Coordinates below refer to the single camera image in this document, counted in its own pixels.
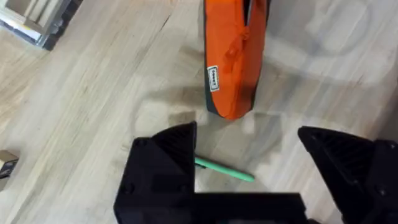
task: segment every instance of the wood grain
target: wood grain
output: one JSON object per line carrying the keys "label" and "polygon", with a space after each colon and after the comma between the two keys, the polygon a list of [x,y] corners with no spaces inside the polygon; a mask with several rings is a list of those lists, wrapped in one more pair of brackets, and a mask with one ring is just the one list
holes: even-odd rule
{"label": "wood grain", "polygon": [[193,119],[198,154],[256,176],[198,170],[198,191],[300,192],[309,217],[340,223],[297,128],[377,136],[396,88],[397,6],[273,1],[256,105],[234,122],[206,112],[198,1],[85,0],[50,53],[0,29],[0,146],[20,155],[0,223],[116,223],[132,140]]}

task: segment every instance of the green pen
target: green pen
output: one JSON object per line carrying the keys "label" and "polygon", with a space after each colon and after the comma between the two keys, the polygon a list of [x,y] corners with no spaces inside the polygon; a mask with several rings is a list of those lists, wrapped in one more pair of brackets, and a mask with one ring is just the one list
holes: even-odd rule
{"label": "green pen", "polygon": [[249,182],[253,182],[254,181],[254,176],[250,175],[250,174],[245,174],[243,172],[234,170],[234,169],[230,169],[227,168],[225,166],[219,165],[219,164],[215,164],[214,162],[205,160],[205,159],[201,159],[199,157],[195,157],[195,163],[204,167],[207,167],[209,169],[213,169],[215,171],[218,171],[220,173],[223,174],[228,174],[231,175],[235,178],[241,179],[241,180],[245,180],[245,181],[249,181]]}

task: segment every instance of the black plastic object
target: black plastic object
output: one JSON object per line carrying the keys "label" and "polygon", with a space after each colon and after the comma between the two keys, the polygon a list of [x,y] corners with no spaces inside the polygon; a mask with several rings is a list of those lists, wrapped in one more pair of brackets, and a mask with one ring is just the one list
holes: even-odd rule
{"label": "black plastic object", "polygon": [[398,145],[302,127],[298,136],[315,161],[347,224],[398,223]]}
{"label": "black plastic object", "polygon": [[196,194],[196,132],[192,122],[134,140],[114,204],[119,224],[308,223],[299,194]]}
{"label": "black plastic object", "polygon": [[61,38],[61,36],[65,33],[65,30],[67,29],[72,17],[75,15],[81,3],[83,2],[83,0],[69,1],[70,2],[66,5],[66,8],[59,10],[59,15],[56,16],[61,18],[61,22],[59,24],[54,24],[57,31],[53,34],[49,34],[47,39],[45,40],[43,48],[46,50],[53,50],[59,38]]}

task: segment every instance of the white label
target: white label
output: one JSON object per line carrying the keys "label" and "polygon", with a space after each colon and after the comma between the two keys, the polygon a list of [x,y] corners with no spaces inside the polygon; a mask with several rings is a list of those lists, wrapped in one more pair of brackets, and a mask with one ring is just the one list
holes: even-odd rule
{"label": "white label", "polygon": [[217,65],[207,68],[207,73],[209,74],[210,91],[217,91],[220,89],[218,83],[218,67]]}

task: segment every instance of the orange pencil case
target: orange pencil case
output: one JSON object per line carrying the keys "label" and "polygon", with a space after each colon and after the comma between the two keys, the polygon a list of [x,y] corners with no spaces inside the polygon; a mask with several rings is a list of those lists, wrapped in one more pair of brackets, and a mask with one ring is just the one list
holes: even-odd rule
{"label": "orange pencil case", "polygon": [[205,0],[208,111],[238,119],[254,104],[269,0]]}

